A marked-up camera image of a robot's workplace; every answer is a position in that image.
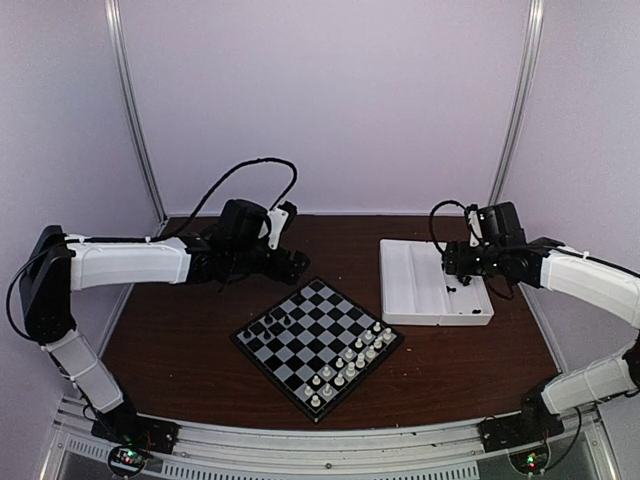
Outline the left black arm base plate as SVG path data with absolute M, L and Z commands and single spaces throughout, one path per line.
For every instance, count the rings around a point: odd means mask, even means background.
M 114 443 L 140 450 L 171 454 L 177 441 L 179 425 L 138 414 L 130 400 L 103 413 L 93 410 L 95 420 L 91 433 Z

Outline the black white chessboard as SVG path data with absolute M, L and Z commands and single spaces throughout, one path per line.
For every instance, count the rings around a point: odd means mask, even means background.
M 267 314 L 273 317 L 271 324 L 264 322 Z M 291 317 L 290 325 L 283 324 L 286 315 Z M 337 352 L 374 322 L 391 327 L 400 340 L 390 352 L 376 360 L 363 377 L 316 415 L 296 394 L 303 381 L 311 376 L 307 363 L 319 366 L 322 354 L 328 354 L 330 348 Z M 247 329 L 252 332 L 250 340 L 243 338 Z M 272 334 L 268 341 L 263 340 L 266 329 Z M 230 335 L 230 340 L 310 421 L 317 424 L 398 349 L 404 336 L 327 281 L 315 277 L 237 329 Z

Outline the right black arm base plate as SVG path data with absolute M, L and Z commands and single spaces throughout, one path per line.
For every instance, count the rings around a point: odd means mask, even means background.
M 558 414 L 551 414 L 537 394 L 523 397 L 519 413 L 488 417 L 478 424 L 486 453 L 542 442 L 564 432 Z

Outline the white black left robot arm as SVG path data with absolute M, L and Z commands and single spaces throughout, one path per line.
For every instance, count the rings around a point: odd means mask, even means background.
M 75 314 L 107 297 L 120 304 L 137 284 L 228 285 L 253 274 L 286 285 L 308 268 L 300 251 L 280 240 L 297 215 L 288 201 L 266 209 L 247 200 L 228 201 L 220 218 L 201 233 L 165 239 L 97 238 L 45 227 L 14 285 L 19 290 L 24 337 L 62 369 L 123 444 L 137 442 L 144 424 L 114 375 L 85 336 Z

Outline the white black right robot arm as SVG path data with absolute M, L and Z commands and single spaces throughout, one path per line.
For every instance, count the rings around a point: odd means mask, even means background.
M 468 237 L 439 248 L 443 271 L 467 284 L 474 278 L 501 278 L 509 289 L 557 294 L 582 304 L 591 315 L 617 319 L 639 331 L 639 275 L 549 237 L 529 239 L 516 207 L 502 202 L 485 207 L 462 205 Z M 579 406 L 639 392 L 639 341 L 577 369 L 560 373 L 525 393 L 512 430 L 519 440 L 535 440 L 551 417 Z

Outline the white plastic divided tray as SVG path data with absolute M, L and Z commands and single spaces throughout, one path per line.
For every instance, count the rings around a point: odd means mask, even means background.
M 441 255 L 431 242 L 383 239 L 379 243 L 379 262 L 381 315 L 389 324 L 486 326 L 494 316 L 487 288 L 480 277 L 473 277 L 469 284 L 479 294 L 482 313 L 452 315 L 447 312 L 446 284 L 460 281 L 443 271 Z

